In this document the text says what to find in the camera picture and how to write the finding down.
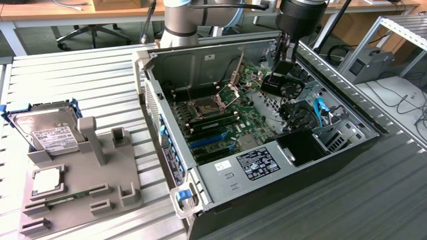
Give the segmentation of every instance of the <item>blue pcie slot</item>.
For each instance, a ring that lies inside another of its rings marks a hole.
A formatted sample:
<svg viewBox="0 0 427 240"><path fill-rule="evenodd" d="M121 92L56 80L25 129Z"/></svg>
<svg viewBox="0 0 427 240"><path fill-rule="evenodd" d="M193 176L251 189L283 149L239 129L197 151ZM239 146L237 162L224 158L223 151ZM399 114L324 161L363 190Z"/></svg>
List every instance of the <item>blue pcie slot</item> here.
<svg viewBox="0 0 427 240"><path fill-rule="evenodd" d="M213 137L209 137L204 140L200 140L200 141L196 141L193 143L189 144L189 149L195 149L197 147L201 147L201 146L205 146L208 144L212 144L212 143L216 143L219 141L223 141L227 137L227 134L228 134L228 130L227 132L221 133L219 136L213 136Z"/></svg>

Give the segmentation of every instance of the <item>hard drive label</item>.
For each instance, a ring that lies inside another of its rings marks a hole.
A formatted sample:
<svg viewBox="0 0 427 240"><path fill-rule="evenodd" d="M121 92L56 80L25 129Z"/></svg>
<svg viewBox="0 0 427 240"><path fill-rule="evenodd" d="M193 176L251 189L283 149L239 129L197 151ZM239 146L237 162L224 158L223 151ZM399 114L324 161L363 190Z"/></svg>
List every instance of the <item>hard drive label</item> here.
<svg viewBox="0 0 427 240"><path fill-rule="evenodd" d="M252 181L280 170L280 167L265 147L241 154L236 159L247 178Z"/></svg>
<svg viewBox="0 0 427 240"><path fill-rule="evenodd" d="M77 141L69 126L33 131L30 134L37 138L48 153L77 147Z"/></svg>

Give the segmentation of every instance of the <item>chair wheel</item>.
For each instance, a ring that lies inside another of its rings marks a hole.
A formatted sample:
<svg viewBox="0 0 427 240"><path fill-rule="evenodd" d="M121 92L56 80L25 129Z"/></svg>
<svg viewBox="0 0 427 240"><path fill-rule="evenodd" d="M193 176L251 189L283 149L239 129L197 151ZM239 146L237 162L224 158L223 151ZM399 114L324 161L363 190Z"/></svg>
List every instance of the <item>chair wheel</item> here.
<svg viewBox="0 0 427 240"><path fill-rule="evenodd" d="M58 47L60 50L64 50L64 51L69 50L69 48L66 47L66 44L62 43L62 42L57 44L57 47Z"/></svg>

